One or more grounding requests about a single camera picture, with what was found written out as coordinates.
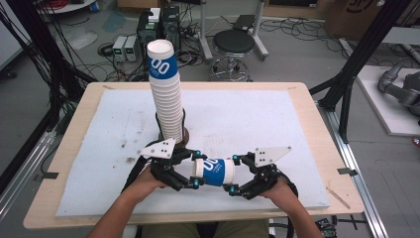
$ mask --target stool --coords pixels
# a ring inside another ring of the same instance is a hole
[[[213,38],[214,50],[225,58],[212,64],[212,76],[230,81],[246,78],[252,81],[247,66],[237,58],[248,56],[254,48],[254,39],[246,32],[228,30],[217,33]]]

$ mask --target white paper cup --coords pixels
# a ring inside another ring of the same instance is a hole
[[[235,178],[235,164],[233,160],[196,159],[192,171],[194,177],[205,178],[209,185],[221,186],[233,183]]]

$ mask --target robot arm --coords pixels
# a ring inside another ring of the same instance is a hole
[[[197,189],[199,185],[204,184],[203,178],[185,178],[177,173],[173,166],[180,164],[185,159],[207,159],[207,157],[201,155],[200,151],[185,148],[175,149],[174,146],[175,139],[170,138],[165,141],[152,143],[142,149],[140,152],[141,156],[132,168],[123,190],[136,179],[148,161],[151,161],[151,171],[155,178],[177,191],[180,191],[182,188]]]
[[[248,152],[246,155],[233,156],[235,165],[244,163],[250,168],[254,178],[242,186],[224,184],[223,188],[232,196],[238,195],[250,200],[262,192],[270,190],[277,183],[277,178],[285,178],[287,184],[297,196],[297,188],[294,183],[275,165],[275,162],[289,151],[291,151],[290,147],[261,148],[256,149],[255,153]]]
[[[398,73],[402,69],[402,66],[403,62],[400,62],[397,63],[390,70],[386,71],[380,78],[379,83],[377,85],[377,89],[380,92],[395,97],[396,99],[398,99],[399,103],[403,104],[404,106],[412,107],[416,104],[416,102],[418,102],[420,98],[419,92],[416,92],[414,88],[405,88],[405,86],[401,88],[393,84],[393,81],[398,77]],[[417,73],[407,75],[405,80],[420,80],[420,78],[414,78],[418,77],[418,75],[416,74]]]

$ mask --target human hand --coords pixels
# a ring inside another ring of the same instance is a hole
[[[139,176],[131,183],[121,195],[134,201],[136,204],[143,201],[157,187],[167,185],[157,180],[151,172],[151,166],[147,165]]]

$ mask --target tabletop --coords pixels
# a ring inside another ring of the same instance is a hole
[[[56,179],[44,179],[24,220],[29,229],[91,226],[100,216],[56,217],[72,163],[83,137],[95,115],[105,90],[148,89],[148,82],[90,83],[77,106],[70,124],[55,153],[49,172],[59,173]],[[351,178],[337,169],[345,165],[305,84],[300,82],[181,82],[189,90],[286,90],[295,108],[321,180],[326,186],[331,206],[309,210],[311,215],[362,213],[364,205]],[[282,211],[217,211],[205,213],[133,215],[129,224],[238,220],[285,216]]]

